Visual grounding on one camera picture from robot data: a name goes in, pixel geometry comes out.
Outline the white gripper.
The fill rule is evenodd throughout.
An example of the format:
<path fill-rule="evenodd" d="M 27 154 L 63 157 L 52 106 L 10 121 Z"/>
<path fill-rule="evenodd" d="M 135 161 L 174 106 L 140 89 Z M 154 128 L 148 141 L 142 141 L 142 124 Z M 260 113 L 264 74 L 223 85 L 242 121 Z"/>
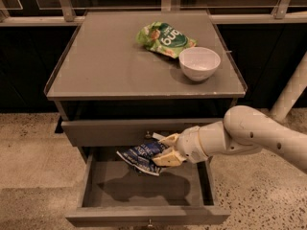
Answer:
<path fill-rule="evenodd" d="M 177 167 L 185 160 L 197 164 L 208 159 L 203 151 L 200 140 L 200 127 L 193 126 L 180 134 L 174 133 L 160 140 L 161 144 L 168 146 L 152 160 L 159 167 Z"/>

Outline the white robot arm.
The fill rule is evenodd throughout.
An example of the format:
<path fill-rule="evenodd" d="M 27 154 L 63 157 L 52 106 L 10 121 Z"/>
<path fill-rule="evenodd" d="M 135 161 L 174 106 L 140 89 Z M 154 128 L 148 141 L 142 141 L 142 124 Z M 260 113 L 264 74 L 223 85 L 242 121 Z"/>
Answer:
<path fill-rule="evenodd" d="M 267 149 L 307 173 L 307 135 L 282 126 L 246 105 L 229 108 L 219 122 L 189 127 L 161 142 L 168 148 L 153 157 L 161 167 L 179 166 L 184 161 L 196 164 L 216 154 Z"/>

